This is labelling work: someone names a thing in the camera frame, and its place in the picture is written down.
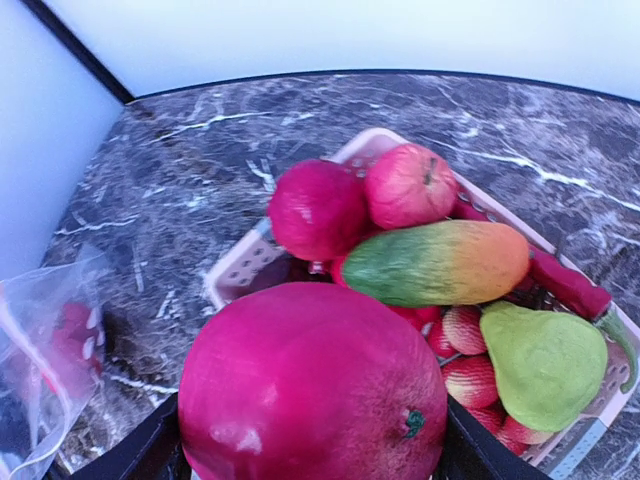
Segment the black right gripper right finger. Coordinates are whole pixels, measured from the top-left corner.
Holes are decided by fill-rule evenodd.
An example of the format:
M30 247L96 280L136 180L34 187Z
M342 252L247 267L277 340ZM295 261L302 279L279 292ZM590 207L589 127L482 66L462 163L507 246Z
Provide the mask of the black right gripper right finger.
M453 397L448 398L442 478L450 480L549 480L500 443Z

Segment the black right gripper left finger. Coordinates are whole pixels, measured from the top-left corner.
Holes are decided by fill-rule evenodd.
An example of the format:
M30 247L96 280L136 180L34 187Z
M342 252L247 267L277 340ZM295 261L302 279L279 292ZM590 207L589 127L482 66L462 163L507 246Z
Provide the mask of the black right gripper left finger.
M187 479L174 393L115 447L70 479Z

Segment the red tomato with stem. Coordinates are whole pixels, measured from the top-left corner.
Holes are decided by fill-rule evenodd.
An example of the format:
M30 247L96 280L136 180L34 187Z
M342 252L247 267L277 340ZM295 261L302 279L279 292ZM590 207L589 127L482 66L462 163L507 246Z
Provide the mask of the red tomato with stem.
M91 384L94 376L102 372L99 348L104 340L99 307L65 303L53 330L50 353L51 365L60 379L76 389L80 384Z

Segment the red fruit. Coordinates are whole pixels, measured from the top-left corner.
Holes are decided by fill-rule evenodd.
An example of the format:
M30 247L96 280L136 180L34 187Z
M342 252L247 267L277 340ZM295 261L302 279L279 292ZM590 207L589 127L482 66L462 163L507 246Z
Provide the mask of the red fruit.
M453 210L458 184L448 163L421 145L381 155L365 176L373 222L385 230L430 224Z
M286 283L204 326L178 416L203 479L425 479L447 393L425 339L388 307L335 284Z
M308 261L348 253L370 225L363 180L321 159L299 162L280 177L267 214L275 240Z

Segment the clear zip top bag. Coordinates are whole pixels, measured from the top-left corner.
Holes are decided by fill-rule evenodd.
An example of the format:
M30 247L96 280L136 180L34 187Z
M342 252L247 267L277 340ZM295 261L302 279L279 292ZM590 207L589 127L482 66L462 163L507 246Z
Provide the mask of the clear zip top bag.
M100 383L65 384L50 362L62 306L102 302L109 271L100 250L84 246L72 263L49 266L1 283L1 476L41 479Z

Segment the red chili pepper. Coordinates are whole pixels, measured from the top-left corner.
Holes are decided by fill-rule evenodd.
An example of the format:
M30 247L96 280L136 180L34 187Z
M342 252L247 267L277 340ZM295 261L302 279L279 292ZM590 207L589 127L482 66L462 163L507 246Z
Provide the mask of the red chili pepper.
M571 311L567 314L577 316L587 321L599 330L604 339L611 337L616 343L623 343L623 339L619 335L619 327L595 319L598 309L611 302L611 297L606 290L593 285L587 277L579 272L564 267L553 255L545 252L534 252L530 254L530 268L524 279L527 277L533 278L535 283L551 291L561 304L570 308ZM479 305L483 308L483 313L483 310L489 305L504 301L503 297L490 302L469 306ZM627 359L631 363L629 370L637 375L637 355L635 348L624 346L624 351Z

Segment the small red apple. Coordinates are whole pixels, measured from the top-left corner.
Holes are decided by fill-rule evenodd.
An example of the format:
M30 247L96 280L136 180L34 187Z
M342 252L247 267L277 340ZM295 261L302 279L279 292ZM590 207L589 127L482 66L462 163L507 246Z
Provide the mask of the small red apple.
M459 357L442 368L448 393L468 408L484 408L498 398L495 372L486 355Z
M444 335L458 352L479 355L487 351L480 329L481 314L477 306L453 306L444 315Z
M498 434L506 418L505 412L498 407L469 408L468 412L494 436Z
M539 445L549 440L554 435L554 432L531 429L513 417L507 416L500 434L511 441L526 445Z

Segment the green pear-like fruit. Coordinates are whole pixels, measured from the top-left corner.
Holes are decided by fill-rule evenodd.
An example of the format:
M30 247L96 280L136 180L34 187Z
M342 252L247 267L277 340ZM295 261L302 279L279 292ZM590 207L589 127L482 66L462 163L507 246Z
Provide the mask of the green pear-like fruit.
M587 321L501 301L483 310L480 329L499 397L525 427L561 431L598 393L608 349Z

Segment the green orange mango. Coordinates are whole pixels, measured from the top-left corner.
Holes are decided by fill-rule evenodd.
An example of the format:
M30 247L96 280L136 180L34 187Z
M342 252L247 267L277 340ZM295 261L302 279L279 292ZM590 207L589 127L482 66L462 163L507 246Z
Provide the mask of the green orange mango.
M391 306L473 305L510 293L529 264L529 242L512 227L446 220L370 237L347 255L341 276Z

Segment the pink plastic basket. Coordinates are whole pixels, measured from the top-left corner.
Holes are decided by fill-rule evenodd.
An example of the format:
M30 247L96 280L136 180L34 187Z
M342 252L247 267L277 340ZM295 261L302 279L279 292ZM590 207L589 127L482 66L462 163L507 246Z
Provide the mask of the pink plastic basket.
M447 220L430 229L409 252L426 252L436 268L442 270L445 282L459 283L464 293L472 294L483 285L511 286L524 279L530 268L530 254L546 252L548 242L470 181L462 176L456 180L460 192L454 210L462 214L462 219ZM238 298L241 287L283 256L269 220L260 220L209 272L206 288L213 305L221 309ZM551 479L564 479L576 468L639 383L637 375L629 370L631 363L624 351L624 346L638 348L638 327L614 302L598 309L595 319L619 327L623 343L610 345L611 358L602 386L584 412L594 418L597 432L593 436L583 434L561 450L557 445L568 434L562 430L549 446L534 448L525 457L523 462L530 467L551 459L551 467L543 472Z

